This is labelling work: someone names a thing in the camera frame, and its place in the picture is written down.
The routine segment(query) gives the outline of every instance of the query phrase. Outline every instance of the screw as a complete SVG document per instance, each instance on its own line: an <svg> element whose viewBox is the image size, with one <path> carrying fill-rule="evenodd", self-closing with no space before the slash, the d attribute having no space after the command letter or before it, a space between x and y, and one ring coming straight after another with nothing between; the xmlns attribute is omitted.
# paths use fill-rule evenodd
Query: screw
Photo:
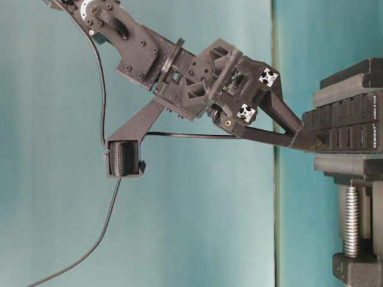
<svg viewBox="0 0 383 287"><path fill-rule="evenodd" d="M345 191L344 252L348 258L359 256L360 194L356 187Z"/></svg>
<svg viewBox="0 0 383 287"><path fill-rule="evenodd" d="M211 108L211 109L209 110L209 115L210 115L210 117L215 117L217 114L218 114L218 110L217 110L217 109L213 109L213 108Z"/></svg>

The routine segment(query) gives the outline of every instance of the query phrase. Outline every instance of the gray plastic part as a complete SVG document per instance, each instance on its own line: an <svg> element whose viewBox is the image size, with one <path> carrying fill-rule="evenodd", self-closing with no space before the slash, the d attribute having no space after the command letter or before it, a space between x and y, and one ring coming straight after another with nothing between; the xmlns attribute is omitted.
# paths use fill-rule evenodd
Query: gray plastic part
<svg viewBox="0 0 383 287"><path fill-rule="evenodd" d="M110 154L106 155L106 164L109 178L135 178L143 175L146 164L141 158L141 144L163 109L161 104L152 100L108 137L106 144L110 149ZM115 145L117 149L111 149L115 143L126 145ZM138 162L138 170L135 168L136 162Z"/></svg>
<svg viewBox="0 0 383 287"><path fill-rule="evenodd" d="M49 8L59 9L59 7L54 2L52 2L52 0L42 0L42 1L45 4L47 4Z"/></svg>
<svg viewBox="0 0 383 287"><path fill-rule="evenodd" d="M102 19L93 12L96 7L107 13L109 17L118 19L123 23L129 31L128 39L124 39L114 26L103 23ZM138 24L129 13L113 0L93 0L90 2L86 7L84 23L89 29L103 34L115 46L122 58L121 65L125 68L131 67L129 70L130 77L142 82L157 58L157 53L153 52L154 49L157 51L159 49L148 30Z"/></svg>
<svg viewBox="0 0 383 287"><path fill-rule="evenodd" d="M140 79L136 80L131 77L131 74L127 71L126 67L123 65L122 62L117 67L117 72L120 73L122 76L127 78L129 81L133 82L134 84L137 84L141 86L142 88L146 90L151 90L153 86L155 85L161 71L162 67L165 64L166 60L171 56L172 51L175 48L175 44L168 39L160 36L159 34L155 33L149 28L146 28L148 33L152 36L152 38L156 41L157 45L159 46L158 50L158 57L154 61L152 68L150 69L147 76L144 78L143 81ZM182 53L190 54L189 52L185 51L184 49L181 49Z"/></svg>
<svg viewBox="0 0 383 287"><path fill-rule="evenodd" d="M343 253L333 256L333 274L346 286L382 287L383 265L379 258L363 255L361 258L347 258Z"/></svg>
<svg viewBox="0 0 383 287"><path fill-rule="evenodd" d="M374 182L372 192L373 250L383 258L383 182Z"/></svg>
<svg viewBox="0 0 383 287"><path fill-rule="evenodd" d="M338 73L335 73L326 79L321 81L321 89L326 88L330 85L342 82L355 75L363 74L363 87L383 87L382 76L383 76L383 58L368 58L354 66L344 69Z"/></svg>
<svg viewBox="0 0 383 287"><path fill-rule="evenodd" d="M314 169L335 177L383 180L382 158L381 154L315 154Z"/></svg>
<svg viewBox="0 0 383 287"><path fill-rule="evenodd" d="M304 113L303 121L322 140L319 153L381 153L383 90L359 94Z"/></svg>
<svg viewBox="0 0 383 287"><path fill-rule="evenodd" d="M355 75L337 84L333 84L314 93L314 108L328 105L357 94L368 93L376 88L363 87L363 74Z"/></svg>
<svg viewBox="0 0 383 287"><path fill-rule="evenodd" d="M200 117L217 101L215 85L221 83L221 76L231 71L230 63L234 65L242 55L235 51L235 46L222 39L198 56L175 50L171 68L154 90L155 100L189 120Z"/></svg>

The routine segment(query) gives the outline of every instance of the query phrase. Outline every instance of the threaded rod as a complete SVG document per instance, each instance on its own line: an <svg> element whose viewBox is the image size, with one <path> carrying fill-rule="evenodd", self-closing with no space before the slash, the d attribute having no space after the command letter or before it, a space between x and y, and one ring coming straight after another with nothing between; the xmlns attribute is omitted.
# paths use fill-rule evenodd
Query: threaded rod
<svg viewBox="0 0 383 287"><path fill-rule="evenodd" d="M356 187L348 187L345 192L344 253L346 257L359 256L359 238L360 194Z"/></svg>

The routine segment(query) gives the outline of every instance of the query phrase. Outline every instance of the wire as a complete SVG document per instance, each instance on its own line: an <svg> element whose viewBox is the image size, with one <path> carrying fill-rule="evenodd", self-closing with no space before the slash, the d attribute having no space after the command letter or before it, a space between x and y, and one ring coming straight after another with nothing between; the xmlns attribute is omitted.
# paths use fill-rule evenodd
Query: wire
<svg viewBox="0 0 383 287"><path fill-rule="evenodd" d="M97 239L96 243L88 250L88 252L86 252L79 260L73 262L71 265L65 267L64 269L62 269L61 271L58 271L56 272L55 274L52 274L48 277L45 277L39 281L36 281L35 283L32 283L30 285L28 285L27 287L35 287L35 286L38 286L48 280L51 280L55 277L58 277L59 275L69 271L70 269L76 267L77 265L79 265L81 262L83 262L100 244L100 242L102 241L102 239L104 238L104 235L105 235L105 232L107 232L107 229L108 229L108 226L109 226L109 222L110 222L110 218L111 218L111 215L112 215L112 212L113 212L113 207L114 207L114 203L115 203L115 199L117 197L117 194L118 194L118 189L120 188L120 183L121 183L121 178L119 178L117 180L117 183L115 185L115 189L114 189L114 193L113 193L113 196L112 196L112 200L111 200L111 203L110 203L110 206L109 206L109 211L108 211L108 215L107 215L107 219L105 220L105 223L104 223L104 227L101 231L101 234L99 236L99 238Z"/></svg>
<svg viewBox="0 0 383 287"><path fill-rule="evenodd" d="M147 136L168 136L171 138L185 138L185 139L240 139L236 136L225 135L199 135L191 133L163 133L163 132L148 132Z"/></svg>
<svg viewBox="0 0 383 287"><path fill-rule="evenodd" d="M101 128L100 128L100 134L101 134L101 145L104 148L104 150L109 153L110 150L107 148L105 144L105 109L106 109L106 102L107 102L107 90L105 88L105 76L104 76L104 69L102 67L101 57L98 52L98 49L96 47L95 42L92 40L92 38L89 36L88 32L79 24L79 22L76 20L76 18L62 5L61 2L58 0L52 0L63 12L65 12L66 15L73 21L73 23L76 25L77 28L84 34L84 36L87 38L90 46L92 47L92 50L96 56L97 61L97 67L101 82L101 89L102 89L102 104L101 104Z"/></svg>

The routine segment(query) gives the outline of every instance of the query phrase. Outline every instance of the blue wall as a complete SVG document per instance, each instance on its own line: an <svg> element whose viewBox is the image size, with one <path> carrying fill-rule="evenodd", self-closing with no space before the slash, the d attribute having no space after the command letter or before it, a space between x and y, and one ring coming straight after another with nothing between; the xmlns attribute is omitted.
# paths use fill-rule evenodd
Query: blue wall
<svg viewBox="0 0 383 287"><path fill-rule="evenodd" d="M42 1L3 1L0 18L0 286L24 286L77 259L98 237L114 181L99 144L95 60L69 19ZM270 2L124 0L138 21L198 53L216 38L271 62ZM151 95L114 70L107 134ZM260 117L257 125L271 129ZM155 130L219 133L164 114ZM105 241L46 286L273 286L272 147L149 138L143 178L123 181Z"/></svg>
<svg viewBox="0 0 383 287"><path fill-rule="evenodd" d="M321 79L368 57L383 56L380 0L274 0L275 64L285 101L301 115ZM277 150L278 286L343 286L332 276L342 250L338 194L313 170L312 156Z"/></svg>

